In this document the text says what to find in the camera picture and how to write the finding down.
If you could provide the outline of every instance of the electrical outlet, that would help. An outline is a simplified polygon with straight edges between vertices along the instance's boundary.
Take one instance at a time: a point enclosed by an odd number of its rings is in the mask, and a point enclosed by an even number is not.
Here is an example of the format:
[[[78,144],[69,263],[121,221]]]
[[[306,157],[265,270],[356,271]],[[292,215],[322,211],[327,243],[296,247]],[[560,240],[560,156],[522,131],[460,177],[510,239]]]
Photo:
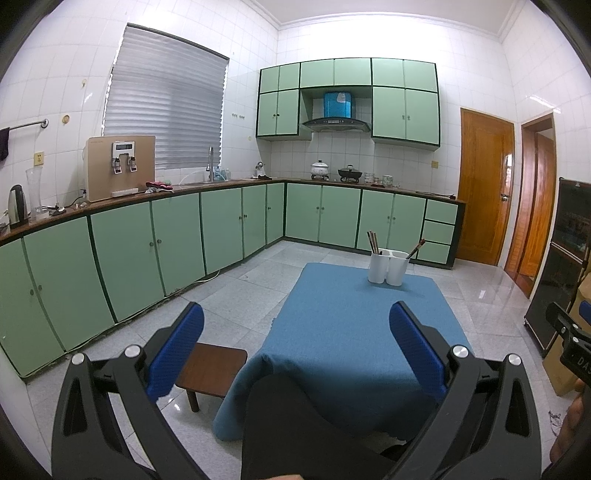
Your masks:
[[[43,165],[43,161],[45,160],[45,153],[44,152],[36,152],[33,156],[33,167],[38,165]]]

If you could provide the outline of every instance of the countertop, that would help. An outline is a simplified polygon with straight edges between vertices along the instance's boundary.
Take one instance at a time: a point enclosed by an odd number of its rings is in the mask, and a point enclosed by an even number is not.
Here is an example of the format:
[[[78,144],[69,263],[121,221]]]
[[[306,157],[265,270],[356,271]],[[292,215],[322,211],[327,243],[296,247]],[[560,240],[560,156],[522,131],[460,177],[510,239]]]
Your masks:
[[[41,220],[30,220],[25,225],[17,228],[8,228],[4,233],[0,235],[0,246],[11,242],[17,238],[20,238],[27,233],[33,233],[43,228],[57,225],[66,220],[72,220],[81,216],[90,215],[92,213],[102,212],[104,210],[110,210],[117,206],[133,205],[134,203],[149,202],[150,200],[158,200],[161,198],[167,198],[171,196],[184,195],[189,193],[206,192],[208,190],[224,190],[231,189],[234,187],[248,187],[252,185],[265,185],[269,183],[304,183],[312,185],[331,185],[337,187],[348,187],[354,189],[363,190],[375,190],[378,192],[392,192],[412,195],[416,197],[422,197],[433,200],[441,200],[452,203],[464,203],[461,200],[450,200],[449,197],[439,196],[435,194],[419,193],[411,190],[397,189],[394,187],[374,187],[365,183],[343,183],[339,181],[323,181],[323,180],[312,180],[312,179],[284,179],[284,178],[273,178],[271,180],[256,180],[256,179],[238,179],[228,180],[224,182],[203,183],[197,185],[173,185],[174,190],[170,192],[156,192],[156,193],[137,193],[135,195],[128,195],[125,197],[117,197],[108,200],[101,200],[98,202],[90,203],[84,207],[79,208],[67,208],[65,213],[58,216],[50,216]]]

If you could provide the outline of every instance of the towel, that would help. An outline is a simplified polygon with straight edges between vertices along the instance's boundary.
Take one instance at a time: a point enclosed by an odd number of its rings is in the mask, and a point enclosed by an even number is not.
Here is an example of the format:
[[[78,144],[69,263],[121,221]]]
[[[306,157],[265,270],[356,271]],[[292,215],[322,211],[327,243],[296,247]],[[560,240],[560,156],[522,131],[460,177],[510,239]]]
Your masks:
[[[6,160],[8,156],[8,132],[9,128],[0,130],[0,161]]]

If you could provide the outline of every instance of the blue tablecloth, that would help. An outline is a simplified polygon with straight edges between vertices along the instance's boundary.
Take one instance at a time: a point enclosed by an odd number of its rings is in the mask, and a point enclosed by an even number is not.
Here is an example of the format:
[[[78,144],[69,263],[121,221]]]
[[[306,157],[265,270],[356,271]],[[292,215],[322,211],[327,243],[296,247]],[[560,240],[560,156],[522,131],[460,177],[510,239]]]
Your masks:
[[[307,264],[263,346],[222,402],[213,421],[216,437],[242,438],[252,385],[286,373],[335,426],[351,434],[377,430],[413,438],[435,404],[389,330],[389,310],[398,300],[450,345],[469,346],[432,279],[407,274],[401,287],[378,286],[368,282],[365,269]]]

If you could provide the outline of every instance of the small wooden table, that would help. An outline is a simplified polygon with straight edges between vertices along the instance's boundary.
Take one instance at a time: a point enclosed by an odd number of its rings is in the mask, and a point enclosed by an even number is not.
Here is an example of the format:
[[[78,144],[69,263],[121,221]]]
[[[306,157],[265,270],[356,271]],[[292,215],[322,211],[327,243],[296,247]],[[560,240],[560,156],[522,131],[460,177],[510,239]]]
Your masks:
[[[191,410],[199,411],[195,393],[224,398],[247,358],[245,350],[197,343],[176,381],[187,391]]]

